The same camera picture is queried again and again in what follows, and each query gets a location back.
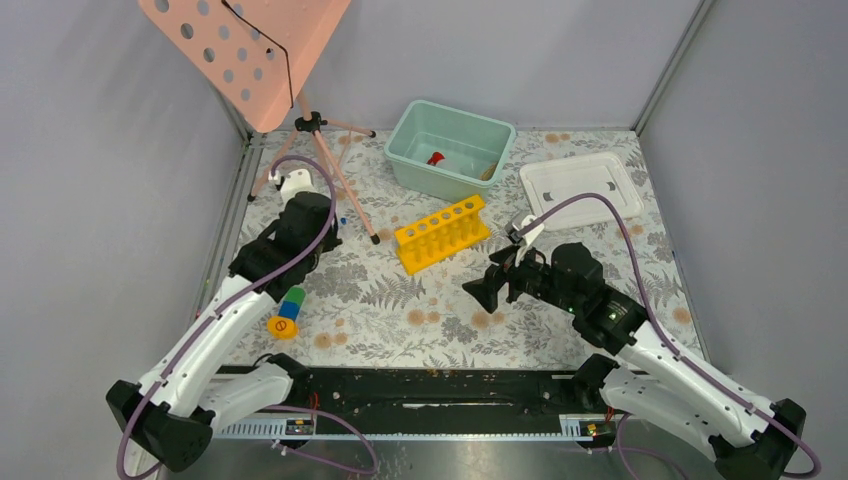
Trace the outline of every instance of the teal plastic bin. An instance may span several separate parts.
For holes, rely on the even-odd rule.
[[[424,100],[409,104],[384,151],[398,183],[456,203],[474,194],[485,197],[498,182],[515,140],[515,128]],[[445,159],[427,165],[434,152]],[[480,177],[492,165],[489,180]]]

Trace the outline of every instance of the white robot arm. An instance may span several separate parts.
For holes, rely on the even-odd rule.
[[[292,389],[292,372],[273,362],[208,389],[247,329],[303,282],[322,253],[341,244],[335,221],[315,243],[334,217],[331,200],[315,192],[307,170],[291,172],[285,182],[279,175],[271,179],[282,187],[285,209],[279,218],[239,250],[212,302],[171,351],[139,382],[118,381],[106,395],[121,428],[134,423],[129,437],[172,471],[196,461],[215,432],[281,403]],[[284,275],[262,281],[290,263]]]
[[[582,244],[560,245],[550,264],[539,261],[531,244],[542,228],[532,215],[516,216],[507,226],[513,245],[492,254],[495,265],[484,278],[463,288],[489,313],[505,284],[507,302],[526,293],[572,313],[582,338],[607,352],[575,375],[586,384],[587,407],[603,402],[663,428],[714,461],[725,478],[780,477],[797,448],[783,429],[799,436],[804,410],[757,395],[690,352],[651,322],[646,308],[607,285],[603,266]]]

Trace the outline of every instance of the pink perforated board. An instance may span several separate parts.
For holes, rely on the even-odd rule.
[[[145,15],[258,132],[270,132],[283,122],[349,4],[139,0]],[[288,51],[288,68],[285,53],[274,42]]]

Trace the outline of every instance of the white lid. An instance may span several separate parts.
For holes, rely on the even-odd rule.
[[[536,216],[563,200],[588,192],[609,199],[622,218],[635,217],[644,208],[621,158],[613,152],[530,163],[521,167],[519,176]],[[554,214],[545,221],[545,228],[563,230],[610,220],[615,217],[603,203],[587,199]]]

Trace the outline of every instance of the gray wall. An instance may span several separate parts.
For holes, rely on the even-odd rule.
[[[713,362],[806,408],[826,479],[848,477],[846,20],[719,1],[642,138]]]
[[[355,0],[306,91],[372,128],[417,98],[518,127],[630,127],[697,4]]]
[[[104,395],[193,318],[240,140],[133,1],[0,15],[0,478],[114,479]]]

